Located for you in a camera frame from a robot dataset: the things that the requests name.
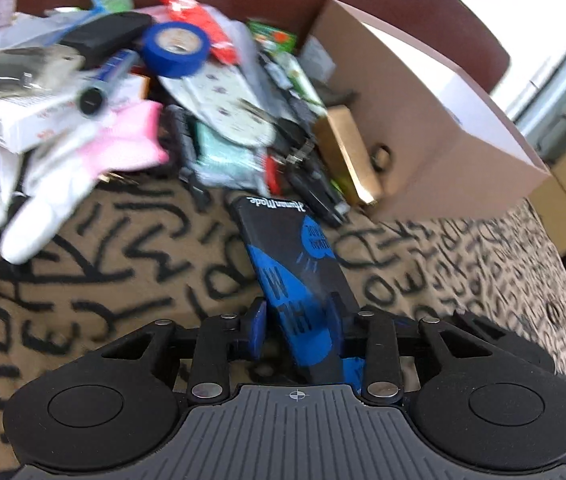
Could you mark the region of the black blue sock pack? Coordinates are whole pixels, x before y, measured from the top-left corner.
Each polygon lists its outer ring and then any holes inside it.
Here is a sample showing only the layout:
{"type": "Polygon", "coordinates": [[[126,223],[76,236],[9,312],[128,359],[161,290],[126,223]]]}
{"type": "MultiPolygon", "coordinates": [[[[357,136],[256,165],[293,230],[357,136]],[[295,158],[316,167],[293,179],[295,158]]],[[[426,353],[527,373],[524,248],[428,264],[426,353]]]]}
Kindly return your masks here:
{"type": "Polygon", "coordinates": [[[347,384],[360,391],[364,359],[342,355],[347,318],[359,304],[308,206],[242,196],[231,212],[292,370],[305,384],[347,384]]]}

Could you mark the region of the green white snack packet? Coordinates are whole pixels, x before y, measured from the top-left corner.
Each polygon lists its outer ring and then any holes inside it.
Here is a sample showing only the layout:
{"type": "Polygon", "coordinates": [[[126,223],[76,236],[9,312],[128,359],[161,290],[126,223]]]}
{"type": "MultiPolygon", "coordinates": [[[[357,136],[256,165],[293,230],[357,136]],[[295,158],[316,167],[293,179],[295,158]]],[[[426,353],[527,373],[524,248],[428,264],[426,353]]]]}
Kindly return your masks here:
{"type": "Polygon", "coordinates": [[[264,148],[253,150],[227,141],[203,122],[196,122],[195,140],[195,171],[203,185],[270,195],[264,148]]]}

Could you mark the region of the white pink glove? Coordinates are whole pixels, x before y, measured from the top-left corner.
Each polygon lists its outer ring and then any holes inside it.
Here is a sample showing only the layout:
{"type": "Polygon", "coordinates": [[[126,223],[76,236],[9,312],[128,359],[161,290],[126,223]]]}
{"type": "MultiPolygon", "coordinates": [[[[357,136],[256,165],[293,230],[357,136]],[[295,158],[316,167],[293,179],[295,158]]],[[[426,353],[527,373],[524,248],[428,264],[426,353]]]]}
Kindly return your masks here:
{"type": "Polygon", "coordinates": [[[168,162],[158,141],[162,106],[138,101],[41,144],[27,166],[0,148],[0,256],[21,264],[41,251],[110,172],[168,162]]]}

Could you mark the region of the pinkish brown cardboard box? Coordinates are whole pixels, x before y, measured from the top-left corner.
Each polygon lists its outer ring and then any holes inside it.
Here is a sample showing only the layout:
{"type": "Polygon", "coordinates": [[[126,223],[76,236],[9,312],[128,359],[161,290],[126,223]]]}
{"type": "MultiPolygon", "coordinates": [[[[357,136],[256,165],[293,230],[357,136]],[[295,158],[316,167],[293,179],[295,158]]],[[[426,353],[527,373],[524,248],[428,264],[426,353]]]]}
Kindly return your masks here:
{"type": "Polygon", "coordinates": [[[309,44],[334,88],[358,92],[351,113],[366,146],[390,149],[372,218],[499,217],[548,178],[488,93],[423,41],[328,0],[309,44]]]}

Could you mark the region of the white barcode box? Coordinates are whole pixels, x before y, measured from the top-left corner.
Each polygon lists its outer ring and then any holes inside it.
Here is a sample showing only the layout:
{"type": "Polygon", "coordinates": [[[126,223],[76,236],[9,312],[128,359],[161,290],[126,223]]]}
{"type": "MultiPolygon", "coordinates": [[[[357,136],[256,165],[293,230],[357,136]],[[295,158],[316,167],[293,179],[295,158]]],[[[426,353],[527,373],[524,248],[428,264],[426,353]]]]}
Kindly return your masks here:
{"type": "Polygon", "coordinates": [[[0,99],[0,148],[15,154],[27,153],[76,131],[92,138],[114,121],[115,112],[146,97],[149,79],[126,75],[109,98],[106,110],[94,119],[87,118],[78,109],[78,93],[91,75],[75,74],[52,93],[0,99]]]}

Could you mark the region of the gold rectangular box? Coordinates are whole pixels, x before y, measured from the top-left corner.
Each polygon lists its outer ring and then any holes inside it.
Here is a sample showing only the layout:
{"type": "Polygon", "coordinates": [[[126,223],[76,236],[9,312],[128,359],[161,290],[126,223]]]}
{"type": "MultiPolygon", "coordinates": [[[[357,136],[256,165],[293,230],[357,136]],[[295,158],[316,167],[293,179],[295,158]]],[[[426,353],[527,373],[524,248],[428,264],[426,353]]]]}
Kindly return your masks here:
{"type": "Polygon", "coordinates": [[[348,107],[328,108],[313,132],[326,168],[350,205],[372,206],[383,197],[383,187],[348,107]]]}

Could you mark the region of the blue marker pen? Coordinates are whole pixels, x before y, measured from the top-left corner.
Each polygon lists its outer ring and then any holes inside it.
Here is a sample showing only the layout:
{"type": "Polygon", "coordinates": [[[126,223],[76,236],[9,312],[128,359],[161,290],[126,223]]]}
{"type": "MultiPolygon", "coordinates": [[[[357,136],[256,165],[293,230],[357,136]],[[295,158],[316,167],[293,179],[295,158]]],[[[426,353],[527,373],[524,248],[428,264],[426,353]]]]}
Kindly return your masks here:
{"type": "Polygon", "coordinates": [[[120,81],[138,64],[140,56],[131,49],[121,49],[100,66],[78,93],[77,108],[84,117],[95,117],[108,104],[120,81]]]}

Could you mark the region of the floral shoe insole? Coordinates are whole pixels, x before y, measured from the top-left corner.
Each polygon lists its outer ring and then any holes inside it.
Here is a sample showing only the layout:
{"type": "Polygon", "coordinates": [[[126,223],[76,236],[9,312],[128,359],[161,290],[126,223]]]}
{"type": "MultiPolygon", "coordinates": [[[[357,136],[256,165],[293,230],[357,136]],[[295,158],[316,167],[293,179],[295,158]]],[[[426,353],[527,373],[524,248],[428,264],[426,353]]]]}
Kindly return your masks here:
{"type": "Polygon", "coordinates": [[[236,66],[206,61],[192,76],[160,76],[159,81],[173,99],[228,142],[267,148],[275,140],[274,125],[244,107],[248,103],[260,108],[260,103],[236,66]]]}

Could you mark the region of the black item in plastic bag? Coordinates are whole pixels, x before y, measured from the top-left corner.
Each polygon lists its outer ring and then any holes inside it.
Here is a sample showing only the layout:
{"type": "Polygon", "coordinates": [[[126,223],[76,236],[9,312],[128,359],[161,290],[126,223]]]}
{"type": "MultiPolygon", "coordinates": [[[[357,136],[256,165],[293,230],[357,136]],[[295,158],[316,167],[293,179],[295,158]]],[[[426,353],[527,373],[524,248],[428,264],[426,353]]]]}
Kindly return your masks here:
{"type": "Polygon", "coordinates": [[[0,99],[56,91],[83,63],[76,49],[62,44],[0,50],[0,99]]]}

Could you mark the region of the blue tape roll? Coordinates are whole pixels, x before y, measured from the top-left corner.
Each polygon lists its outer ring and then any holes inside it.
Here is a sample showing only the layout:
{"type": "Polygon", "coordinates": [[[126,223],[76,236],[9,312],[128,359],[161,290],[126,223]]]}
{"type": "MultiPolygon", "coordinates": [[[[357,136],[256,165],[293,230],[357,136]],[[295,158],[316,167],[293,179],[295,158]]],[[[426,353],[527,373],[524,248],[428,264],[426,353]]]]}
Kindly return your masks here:
{"type": "Polygon", "coordinates": [[[144,32],[141,59],[154,75],[179,79],[197,73],[210,49],[210,39],[200,27],[181,22],[162,23],[144,32]]]}

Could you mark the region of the black car key fob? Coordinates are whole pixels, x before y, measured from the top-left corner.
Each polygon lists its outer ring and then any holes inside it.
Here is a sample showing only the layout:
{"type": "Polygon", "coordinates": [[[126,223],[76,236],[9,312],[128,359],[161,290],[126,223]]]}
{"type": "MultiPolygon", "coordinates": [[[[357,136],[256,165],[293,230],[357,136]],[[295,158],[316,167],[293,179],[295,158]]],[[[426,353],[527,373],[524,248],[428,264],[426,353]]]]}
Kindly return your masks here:
{"type": "Polygon", "coordinates": [[[83,68],[92,70],[119,50],[133,49],[153,24],[154,19],[145,13],[107,14],[70,30],[58,43],[77,50],[83,56],[83,68]]]}

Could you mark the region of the green candy packet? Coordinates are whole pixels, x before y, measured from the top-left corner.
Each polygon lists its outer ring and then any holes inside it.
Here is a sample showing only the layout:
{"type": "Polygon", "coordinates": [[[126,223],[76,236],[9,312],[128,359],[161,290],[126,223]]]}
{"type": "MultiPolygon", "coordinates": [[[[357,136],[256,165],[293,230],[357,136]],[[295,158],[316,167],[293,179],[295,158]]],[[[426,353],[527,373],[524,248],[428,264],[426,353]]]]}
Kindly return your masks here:
{"type": "Polygon", "coordinates": [[[256,21],[248,21],[247,26],[252,38],[263,49],[269,52],[294,52],[297,36],[291,32],[256,21]]]}

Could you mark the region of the red tube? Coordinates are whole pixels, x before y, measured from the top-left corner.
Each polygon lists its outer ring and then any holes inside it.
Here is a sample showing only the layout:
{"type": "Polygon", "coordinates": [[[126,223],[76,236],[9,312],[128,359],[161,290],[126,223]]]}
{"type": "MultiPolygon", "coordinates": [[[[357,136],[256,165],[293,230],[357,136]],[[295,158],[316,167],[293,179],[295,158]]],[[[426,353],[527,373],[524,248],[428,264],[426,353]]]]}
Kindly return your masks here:
{"type": "Polygon", "coordinates": [[[212,54],[225,65],[237,65],[238,55],[230,37],[197,0],[161,0],[171,21],[188,23],[202,29],[210,40],[212,54]]]}

